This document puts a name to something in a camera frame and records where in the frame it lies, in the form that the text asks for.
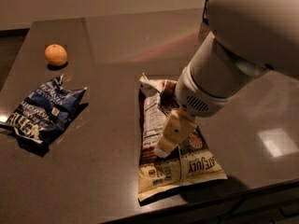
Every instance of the dark table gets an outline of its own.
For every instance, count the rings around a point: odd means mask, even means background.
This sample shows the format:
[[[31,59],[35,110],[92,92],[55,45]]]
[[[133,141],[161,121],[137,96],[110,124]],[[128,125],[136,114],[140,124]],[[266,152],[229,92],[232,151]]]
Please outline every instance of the dark table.
[[[86,106],[44,157],[0,129],[0,222],[99,223],[183,210],[172,220],[180,223],[179,217],[226,214],[244,193],[298,180],[299,83],[269,72],[212,118],[197,119],[228,180],[138,202],[138,80],[142,73],[178,78],[201,43],[201,14],[186,9],[33,23],[1,90],[0,116],[60,74],[67,89],[88,87]],[[67,46],[68,66],[61,70],[47,67],[44,50],[52,43]],[[284,198],[299,198],[298,190]],[[200,212],[208,202],[217,205]],[[250,205],[242,204],[238,210]]]

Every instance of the blue chip bag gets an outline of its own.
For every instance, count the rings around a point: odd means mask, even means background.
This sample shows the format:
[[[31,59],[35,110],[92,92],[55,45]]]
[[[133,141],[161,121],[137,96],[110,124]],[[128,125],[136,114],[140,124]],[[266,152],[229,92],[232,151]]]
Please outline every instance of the blue chip bag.
[[[26,97],[7,119],[16,135],[38,146],[52,143],[74,117],[85,89],[65,90],[63,76],[42,84]]]

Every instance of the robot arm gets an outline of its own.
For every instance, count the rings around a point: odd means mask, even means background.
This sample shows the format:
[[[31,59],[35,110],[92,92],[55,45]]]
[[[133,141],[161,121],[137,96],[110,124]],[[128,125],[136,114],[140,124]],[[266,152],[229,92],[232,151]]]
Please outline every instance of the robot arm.
[[[207,0],[205,12],[210,33],[176,86],[179,114],[188,114],[188,121],[215,114],[269,69],[299,76],[299,0]],[[192,131],[184,117],[166,121],[158,156],[166,157]]]

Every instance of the chip bag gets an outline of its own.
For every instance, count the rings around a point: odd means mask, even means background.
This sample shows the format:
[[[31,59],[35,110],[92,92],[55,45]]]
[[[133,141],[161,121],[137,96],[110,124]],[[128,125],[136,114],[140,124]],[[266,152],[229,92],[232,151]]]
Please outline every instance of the chip bag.
[[[63,75],[42,84],[29,94],[7,119],[17,136],[48,146],[72,121],[85,89],[65,90]]]
[[[187,186],[227,176],[209,150],[199,127],[179,144],[168,157],[154,154],[158,136],[167,116],[178,108],[175,98],[177,82],[167,79],[148,79],[139,82],[139,107],[142,144],[139,160],[138,199],[149,197],[180,186]]]

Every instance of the snack bag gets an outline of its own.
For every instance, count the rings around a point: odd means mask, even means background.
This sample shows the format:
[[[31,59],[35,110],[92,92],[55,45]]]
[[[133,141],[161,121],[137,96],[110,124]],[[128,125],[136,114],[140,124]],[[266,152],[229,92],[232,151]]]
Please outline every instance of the snack bag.
[[[175,98],[177,82],[140,78],[139,107],[142,146],[139,160],[138,199],[180,186],[227,179],[225,172],[208,149],[197,126],[189,137],[165,159],[153,149],[163,130],[167,115],[178,108]]]
[[[63,76],[42,84],[28,95],[7,119],[16,135],[38,147],[52,143],[72,121],[86,88],[65,90]]]

